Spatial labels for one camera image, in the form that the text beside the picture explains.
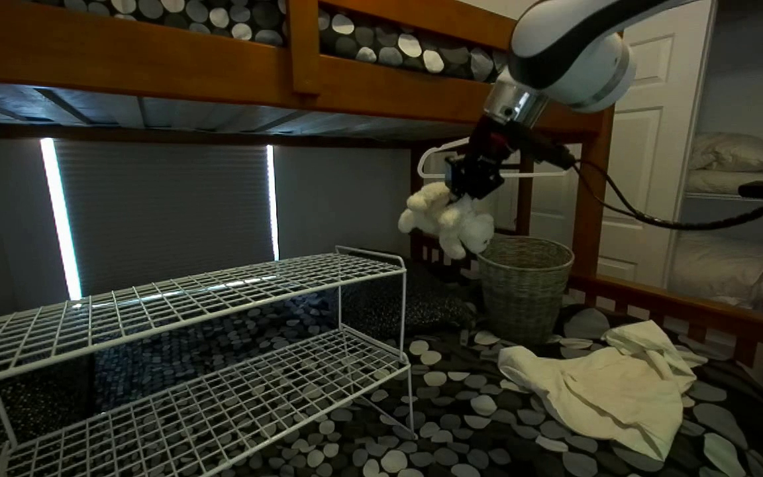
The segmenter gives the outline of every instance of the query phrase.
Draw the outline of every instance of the window blind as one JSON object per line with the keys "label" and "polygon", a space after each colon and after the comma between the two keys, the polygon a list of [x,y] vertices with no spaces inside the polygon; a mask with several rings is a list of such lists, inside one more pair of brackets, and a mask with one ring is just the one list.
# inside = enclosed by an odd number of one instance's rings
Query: window blind
{"label": "window blind", "polygon": [[85,295],[271,260],[264,148],[57,140]]}
{"label": "window blind", "polygon": [[67,299],[38,140],[0,140],[0,313]]}
{"label": "window blind", "polygon": [[284,256],[336,243],[405,253],[397,218],[410,194],[405,148],[276,148]]}

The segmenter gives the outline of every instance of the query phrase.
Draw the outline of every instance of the white cloth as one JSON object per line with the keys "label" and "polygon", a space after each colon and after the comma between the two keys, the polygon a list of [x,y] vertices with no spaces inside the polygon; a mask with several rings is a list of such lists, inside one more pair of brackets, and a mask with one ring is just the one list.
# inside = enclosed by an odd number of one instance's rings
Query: white cloth
{"label": "white cloth", "polygon": [[655,321],[613,328],[605,340],[610,348],[575,360],[507,348],[499,369],[577,435],[665,461],[680,426],[680,394],[696,378],[692,365],[705,359],[675,349]]}

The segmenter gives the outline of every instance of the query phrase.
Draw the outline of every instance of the white plush toy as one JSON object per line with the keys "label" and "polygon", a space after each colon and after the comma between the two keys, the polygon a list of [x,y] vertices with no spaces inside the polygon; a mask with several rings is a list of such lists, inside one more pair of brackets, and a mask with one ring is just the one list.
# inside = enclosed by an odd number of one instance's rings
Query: white plush toy
{"label": "white plush toy", "polygon": [[493,218],[485,207],[468,197],[450,201],[444,182],[426,182],[407,197],[405,211],[399,215],[399,234],[410,234],[412,229],[436,237],[440,250],[450,260],[463,260],[465,250],[479,255],[493,239]]}

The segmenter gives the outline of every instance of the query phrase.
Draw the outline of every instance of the shelf wire grid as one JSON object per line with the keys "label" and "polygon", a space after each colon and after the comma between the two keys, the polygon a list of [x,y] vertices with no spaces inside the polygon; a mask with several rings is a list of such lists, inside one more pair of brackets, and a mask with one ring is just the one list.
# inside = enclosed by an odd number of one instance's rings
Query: shelf wire grid
{"label": "shelf wire grid", "polygon": [[215,475],[410,370],[350,325],[256,356],[3,453],[7,475]]}
{"label": "shelf wire grid", "polygon": [[357,255],[312,255],[105,291],[0,319],[0,378],[125,343],[334,287],[405,272]]}

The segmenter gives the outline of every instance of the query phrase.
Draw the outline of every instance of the laundry basket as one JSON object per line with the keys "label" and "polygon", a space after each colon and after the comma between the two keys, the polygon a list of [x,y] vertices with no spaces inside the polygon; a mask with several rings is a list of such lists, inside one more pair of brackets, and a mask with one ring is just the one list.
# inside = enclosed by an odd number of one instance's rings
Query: laundry basket
{"label": "laundry basket", "polygon": [[533,237],[496,237],[479,255],[491,328],[511,343],[546,343],[560,319],[573,253]]}

